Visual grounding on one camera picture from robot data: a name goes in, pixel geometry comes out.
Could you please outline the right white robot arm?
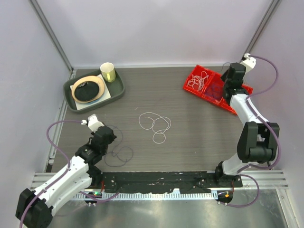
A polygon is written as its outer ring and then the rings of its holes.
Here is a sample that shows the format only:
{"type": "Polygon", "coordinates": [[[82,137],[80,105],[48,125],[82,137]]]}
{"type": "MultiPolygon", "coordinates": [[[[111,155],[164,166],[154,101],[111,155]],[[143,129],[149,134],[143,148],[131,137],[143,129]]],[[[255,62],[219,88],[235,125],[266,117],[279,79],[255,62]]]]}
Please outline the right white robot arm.
{"type": "Polygon", "coordinates": [[[234,109],[243,124],[237,152],[230,159],[222,161],[215,169],[217,186],[228,186],[243,170],[254,167],[264,170],[264,163],[279,159],[279,126],[264,118],[254,107],[251,95],[243,88],[243,78],[253,66],[244,62],[230,64],[221,76],[224,82],[223,97],[234,109]]]}

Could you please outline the red plastic divided bin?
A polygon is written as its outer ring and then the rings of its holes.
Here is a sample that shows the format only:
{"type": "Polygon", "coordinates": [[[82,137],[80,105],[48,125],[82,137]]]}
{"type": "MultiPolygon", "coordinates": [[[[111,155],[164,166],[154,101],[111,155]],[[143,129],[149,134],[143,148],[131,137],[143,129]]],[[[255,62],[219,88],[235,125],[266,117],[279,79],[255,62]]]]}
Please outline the red plastic divided bin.
{"type": "MultiPolygon", "coordinates": [[[[192,73],[187,77],[183,89],[217,107],[235,114],[236,111],[230,106],[232,97],[223,97],[224,82],[221,80],[222,75],[223,74],[216,73],[197,65],[194,67],[192,73]]],[[[245,85],[244,83],[242,87],[246,91],[245,95],[252,94],[253,88],[245,85]]]]}

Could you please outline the dark green plastic tray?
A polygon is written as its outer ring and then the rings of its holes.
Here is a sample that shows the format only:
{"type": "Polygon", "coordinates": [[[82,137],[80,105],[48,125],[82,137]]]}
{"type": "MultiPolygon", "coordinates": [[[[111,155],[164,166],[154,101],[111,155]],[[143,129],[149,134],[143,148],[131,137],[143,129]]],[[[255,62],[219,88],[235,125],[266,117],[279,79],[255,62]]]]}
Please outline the dark green plastic tray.
{"type": "Polygon", "coordinates": [[[89,76],[89,75],[97,76],[97,75],[100,75],[101,72],[98,69],[98,70],[91,71],[91,72],[86,73],[86,74],[82,74],[81,76],[76,76],[75,78],[66,81],[63,85],[63,94],[64,94],[64,98],[65,98],[65,101],[66,101],[66,104],[67,104],[68,108],[74,113],[83,114],[83,113],[90,112],[94,109],[100,108],[102,106],[105,106],[109,103],[112,103],[112,102],[120,99],[124,95],[125,86],[124,86],[123,79],[118,75],[117,72],[115,72],[115,73],[116,73],[115,81],[113,81],[112,83],[105,82],[106,85],[107,85],[107,88],[109,89],[111,98],[109,98],[105,101],[102,101],[99,104],[95,104],[95,105],[93,105],[89,108],[86,108],[85,110],[80,110],[80,111],[76,110],[76,105],[72,101],[72,96],[71,96],[71,91],[70,91],[69,86],[72,85],[74,82],[76,82],[77,79],[80,79],[82,77],[89,76]]]}

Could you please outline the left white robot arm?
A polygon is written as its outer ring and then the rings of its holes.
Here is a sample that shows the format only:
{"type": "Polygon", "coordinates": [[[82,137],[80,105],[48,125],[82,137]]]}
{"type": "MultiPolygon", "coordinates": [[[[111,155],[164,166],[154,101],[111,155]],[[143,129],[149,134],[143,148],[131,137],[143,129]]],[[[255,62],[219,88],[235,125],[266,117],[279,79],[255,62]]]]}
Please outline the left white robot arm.
{"type": "Polygon", "coordinates": [[[89,142],[80,147],[71,160],[52,178],[34,190],[24,189],[16,209],[20,227],[46,228],[57,211],[74,195],[89,187],[97,189],[102,171],[96,167],[116,136],[108,126],[100,126],[89,142]]]}

